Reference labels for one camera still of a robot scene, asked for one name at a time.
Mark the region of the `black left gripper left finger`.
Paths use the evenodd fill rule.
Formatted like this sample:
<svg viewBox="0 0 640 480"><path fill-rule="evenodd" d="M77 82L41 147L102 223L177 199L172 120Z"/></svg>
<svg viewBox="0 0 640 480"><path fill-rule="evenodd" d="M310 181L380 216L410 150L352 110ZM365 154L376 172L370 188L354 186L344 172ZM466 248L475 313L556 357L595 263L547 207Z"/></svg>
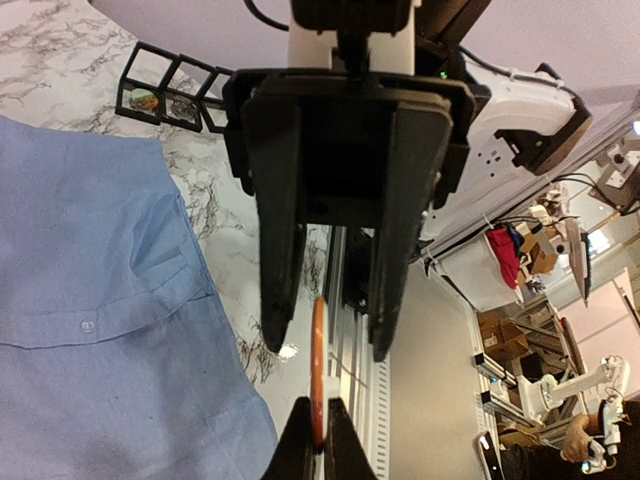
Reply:
<svg viewBox="0 0 640 480"><path fill-rule="evenodd" d="M314 477L314 447L311 402L299 397L294 402L262 480L311 480Z"/></svg>

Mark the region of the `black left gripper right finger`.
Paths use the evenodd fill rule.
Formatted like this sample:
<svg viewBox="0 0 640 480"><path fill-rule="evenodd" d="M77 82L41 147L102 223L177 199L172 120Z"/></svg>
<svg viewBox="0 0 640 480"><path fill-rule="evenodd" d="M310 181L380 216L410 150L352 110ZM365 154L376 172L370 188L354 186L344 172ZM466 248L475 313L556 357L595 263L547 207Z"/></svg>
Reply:
<svg viewBox="0 0 640 480"><path fill-rule="evenodd" d="M328 401L324 470L325 478L330 480L376 479L355 426L341 398L333 398Z"/></svg>

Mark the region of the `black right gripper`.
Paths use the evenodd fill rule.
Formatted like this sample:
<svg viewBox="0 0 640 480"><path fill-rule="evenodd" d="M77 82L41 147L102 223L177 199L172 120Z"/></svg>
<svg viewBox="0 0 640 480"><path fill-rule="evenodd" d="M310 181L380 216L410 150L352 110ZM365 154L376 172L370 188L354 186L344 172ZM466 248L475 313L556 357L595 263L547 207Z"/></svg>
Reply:
<svg viewBox="0 0 640 480"><path fill-rule="evenodd" d="M260 325L281 350L293 319L306 225L377 229L369 341L393 343L421 213L469 151L476 102L463 82L320 70L241 70L223 88L232 172L259 218Z"/></svg>

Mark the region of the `round brooch orange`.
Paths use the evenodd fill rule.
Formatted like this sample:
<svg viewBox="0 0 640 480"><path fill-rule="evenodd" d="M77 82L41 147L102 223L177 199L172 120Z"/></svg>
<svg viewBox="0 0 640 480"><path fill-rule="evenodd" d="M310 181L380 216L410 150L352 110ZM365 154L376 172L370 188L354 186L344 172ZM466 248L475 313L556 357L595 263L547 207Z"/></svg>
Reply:
<svg viewBox="0 0 640 480"><path fill-rule="evenodd" d="M311 434L314 449L324 449L328 428L328 307L323 297L314 302L311 331Z"/></svg>

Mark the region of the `blue shirt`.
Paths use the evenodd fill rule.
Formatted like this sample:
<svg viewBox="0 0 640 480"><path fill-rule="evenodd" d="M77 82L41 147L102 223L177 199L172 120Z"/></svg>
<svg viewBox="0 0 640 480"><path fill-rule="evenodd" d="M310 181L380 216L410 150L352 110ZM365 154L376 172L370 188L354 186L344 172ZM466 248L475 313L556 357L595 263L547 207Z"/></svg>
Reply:
<svg viewBox="0 0 640 480"><path fill-rule="evenodd" d="M1 122L1 475L257 479L277 439L157 141Z"/></svg>

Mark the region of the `round brooch dark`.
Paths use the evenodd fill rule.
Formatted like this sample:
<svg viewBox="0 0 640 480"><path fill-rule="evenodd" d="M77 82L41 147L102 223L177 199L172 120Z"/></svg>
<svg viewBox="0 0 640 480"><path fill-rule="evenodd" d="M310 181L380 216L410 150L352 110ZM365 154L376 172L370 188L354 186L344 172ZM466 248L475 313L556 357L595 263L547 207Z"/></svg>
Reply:
<svg viewBox="0 0 640 480"><path fill-rule="evenodd" d="M198 113L197 106L191 101L184 99L175 99L171 104L172 115L181 120L192 121Z"/></svg>

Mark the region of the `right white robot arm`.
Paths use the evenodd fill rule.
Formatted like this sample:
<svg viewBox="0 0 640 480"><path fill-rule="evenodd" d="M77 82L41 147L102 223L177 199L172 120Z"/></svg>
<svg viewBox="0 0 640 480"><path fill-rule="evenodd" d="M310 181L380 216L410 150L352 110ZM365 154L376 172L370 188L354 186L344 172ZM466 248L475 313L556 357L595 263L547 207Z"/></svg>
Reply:
<svg viewBox="0 0 640 480"><path fill-rule="evenodd" d="M448 208L490 138L540 175L591 116L546 66L498 67L463 47L484 1L294 1L288 64L223 88L232 174L256 201L260 328L278 352L297 301L307 228L374 233L365 312L373 357L394 339L428 210Z"/></svg>

